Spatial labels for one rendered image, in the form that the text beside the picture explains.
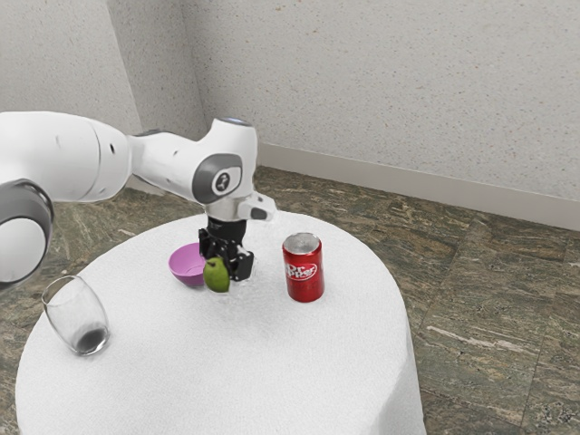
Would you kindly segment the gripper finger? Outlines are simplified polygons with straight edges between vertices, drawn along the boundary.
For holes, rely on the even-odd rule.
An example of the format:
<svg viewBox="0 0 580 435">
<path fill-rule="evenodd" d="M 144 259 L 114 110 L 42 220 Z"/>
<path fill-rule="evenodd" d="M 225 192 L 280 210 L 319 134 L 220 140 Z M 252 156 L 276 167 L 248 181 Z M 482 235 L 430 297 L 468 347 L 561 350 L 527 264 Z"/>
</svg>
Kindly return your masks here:
<svg viewBox="0 0 580 435">
<path fill-rule="evenodd" d="M 247 280 L 252 273 L 253 253 L 238 253 L 229 259 L 230 279 L 236 282 Z"/>
</svg>

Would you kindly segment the green pear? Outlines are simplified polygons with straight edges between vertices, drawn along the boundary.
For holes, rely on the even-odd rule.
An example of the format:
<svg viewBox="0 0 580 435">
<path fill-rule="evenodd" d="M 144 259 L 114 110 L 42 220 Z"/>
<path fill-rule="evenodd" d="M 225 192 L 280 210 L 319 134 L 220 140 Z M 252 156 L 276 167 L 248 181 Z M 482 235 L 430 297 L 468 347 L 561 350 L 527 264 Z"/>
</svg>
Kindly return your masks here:
<svg viewBox="0 0 580 435">
<path fill-rule="evenodd" d="M 206 287 L 214 293 L 224 294 L 229 291 L 230 277 L 223 259 L 219 256 L 206 261 L 203 269 Z"/>
</svg>

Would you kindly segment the purple bowl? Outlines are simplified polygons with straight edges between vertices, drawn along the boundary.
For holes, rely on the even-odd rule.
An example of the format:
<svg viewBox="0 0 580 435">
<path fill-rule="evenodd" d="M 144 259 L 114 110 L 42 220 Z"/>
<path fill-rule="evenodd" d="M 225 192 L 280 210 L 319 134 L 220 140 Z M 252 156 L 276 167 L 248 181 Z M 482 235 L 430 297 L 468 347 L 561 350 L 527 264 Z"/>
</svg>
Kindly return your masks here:
<svg viewBox="0 0 580 435">
<path fill-rule="evenodd" d="M 199 242 L 176 249 L 169 257 L 169 270 L 182 284 L 200 287 L 205 284 L 203 271 L 206 259 L 200 254 Z"/>
</svg>

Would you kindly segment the red soda can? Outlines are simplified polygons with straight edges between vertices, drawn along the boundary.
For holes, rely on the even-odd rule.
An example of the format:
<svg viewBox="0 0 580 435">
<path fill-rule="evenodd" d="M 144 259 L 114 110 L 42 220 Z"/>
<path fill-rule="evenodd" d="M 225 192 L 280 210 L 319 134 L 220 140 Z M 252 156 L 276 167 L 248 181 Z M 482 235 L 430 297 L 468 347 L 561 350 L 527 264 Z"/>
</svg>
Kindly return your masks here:
<svg viewBox="0 0 580 435">
<path fill-rule="evenodd" d="M 290 235 L 282 245 L 286 288 L 300 303 L 310 303 L 324 294 L 323 252 L 320 238 L 312 233 Z"/>
</svg>

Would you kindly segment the clear drinking glass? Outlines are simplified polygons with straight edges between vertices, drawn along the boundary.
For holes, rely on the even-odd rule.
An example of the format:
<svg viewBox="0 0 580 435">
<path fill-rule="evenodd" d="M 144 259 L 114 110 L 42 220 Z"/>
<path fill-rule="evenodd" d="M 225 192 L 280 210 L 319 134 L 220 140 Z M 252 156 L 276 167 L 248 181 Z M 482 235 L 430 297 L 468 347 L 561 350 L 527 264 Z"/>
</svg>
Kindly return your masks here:
<svg viewBox="0 0 580 435">
<path fill-rule="evenodd" d="M 101 300 L 77 275 L 51 282 L 42 293 L 49 324 L 74 353 L 88 356 L 99 352 L 111 336 L 108 316 Z"/>
</svg>

